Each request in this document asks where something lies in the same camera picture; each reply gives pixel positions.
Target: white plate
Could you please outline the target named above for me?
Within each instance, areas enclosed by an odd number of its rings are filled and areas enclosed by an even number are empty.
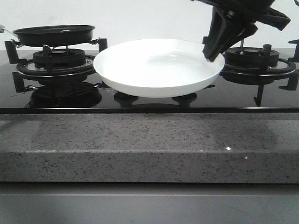
[[[225,60],[205,59],[202,44],[145,39],[114,45],[94,59],[95,70],[111,88],[140,97],[183,96],[210,85]]]

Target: white wall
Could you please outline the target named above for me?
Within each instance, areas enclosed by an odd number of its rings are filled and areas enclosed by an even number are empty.
[[[189,0],[0,0],[0,24],[8,30],[19,28],[86,24],[94,25],[94,39],[108,38],[109,46],[143,38],[175,38],[201,42],[208,34],[212,7]],[[276,0],[273,8],[292,22],[282,32],[257,23],[258,32],[245,45],[293,48],[289,40],[299,39],[299,7],[293,0]],[[0,34],[0,50],[13,36]],[[94,49],[89,44],[80,46]]]

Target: small black pan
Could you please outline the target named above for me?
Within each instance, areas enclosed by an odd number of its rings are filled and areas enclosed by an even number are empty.
[[[62,25],[17,29],[13,33],[26,46],[42,47],[46,44],[50,47],[58,47],[90,41],[94,28],[88,25]]]

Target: granite countertop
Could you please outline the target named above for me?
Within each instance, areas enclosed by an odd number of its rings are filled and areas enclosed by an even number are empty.
[[[298,114],[2,114],[2,182],[299,183]]]

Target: robotic arm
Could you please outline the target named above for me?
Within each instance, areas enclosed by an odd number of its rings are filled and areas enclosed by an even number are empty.
[[[283,30],[291,21],[286,15],[270,7],[274,0],[198,1],[213,6],[209,36],[203,40],[203,53],[210,61],[214,61],[235,43],[253,35],[257,31],[256,21],[279,30]]]

